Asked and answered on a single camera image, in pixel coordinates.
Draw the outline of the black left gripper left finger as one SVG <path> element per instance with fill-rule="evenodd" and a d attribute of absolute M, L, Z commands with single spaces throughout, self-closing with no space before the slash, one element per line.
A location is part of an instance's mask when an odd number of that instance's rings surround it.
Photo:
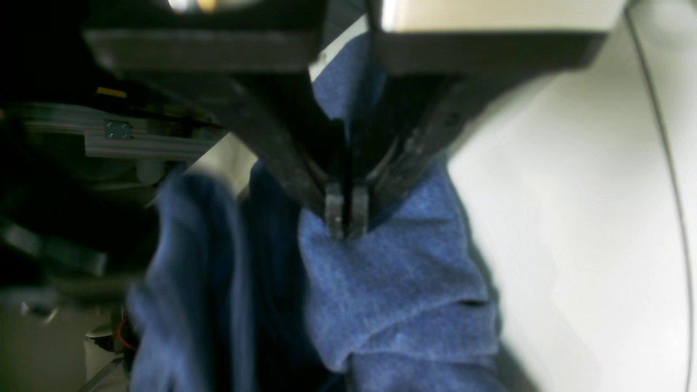
<path fill-rule="evenodd" d="M 96 62 L 233 132 L 290 198 L 342 231 L 341 129 L 312 92 L 326 1 L 89 1 Z"/>

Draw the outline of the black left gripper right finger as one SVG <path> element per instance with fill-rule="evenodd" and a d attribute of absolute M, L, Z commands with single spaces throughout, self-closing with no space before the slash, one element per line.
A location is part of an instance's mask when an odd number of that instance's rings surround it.
<path fill-rule="evenodd" d="M 493 100 L 588 66 L 625 1 L 366 1 L 368 69 L 346 126 L 346 237 L 403 200 Z"/>

